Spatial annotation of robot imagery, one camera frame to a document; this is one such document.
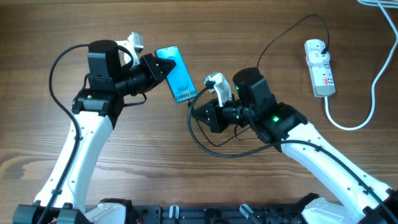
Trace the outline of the blue Galaxy smartphone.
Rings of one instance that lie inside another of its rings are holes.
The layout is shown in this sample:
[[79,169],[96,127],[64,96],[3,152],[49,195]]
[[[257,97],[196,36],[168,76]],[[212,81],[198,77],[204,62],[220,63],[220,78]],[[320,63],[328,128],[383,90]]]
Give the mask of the blue Galaxy smartphone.
[[166,78],[174,100],[181,103],[195,98],[197,91],[178,47],[173,45],[160,48],[155,51],[155,54],[159,58],[173,60],[176,63]]

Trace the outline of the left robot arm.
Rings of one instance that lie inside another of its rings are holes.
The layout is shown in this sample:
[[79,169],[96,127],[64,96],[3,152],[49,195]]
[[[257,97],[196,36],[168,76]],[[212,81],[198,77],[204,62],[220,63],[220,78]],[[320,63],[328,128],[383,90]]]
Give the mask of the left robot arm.
[[145,95],[175,68],[171,59],[135,52],[113,40],[97,40],[88,49],[89,72],[66,109],[71,119],[67,140],[55,167],[32,205],[18,205],[13,223],[140,223],[130,200],[108,198],[86,211],[90,180],[106,141],[114,131],[127,95]]

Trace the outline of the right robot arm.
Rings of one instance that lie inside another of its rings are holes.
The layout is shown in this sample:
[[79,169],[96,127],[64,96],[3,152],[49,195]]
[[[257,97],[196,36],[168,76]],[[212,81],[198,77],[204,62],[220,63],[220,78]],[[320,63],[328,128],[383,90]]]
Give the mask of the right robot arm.
[[309,194],[298,208],[304,222],[397,223],[397,191],[351,162],[294,107],[277,102],[256,67],[239,71],[233,83],[238,99],[221,73],[206,77],[205,90],[218,97],[199,108],[191,105],[188,119],[202,121],[213,133],[248,125],[265,145],[239,157],[274,147],[310,171],[340,204]]

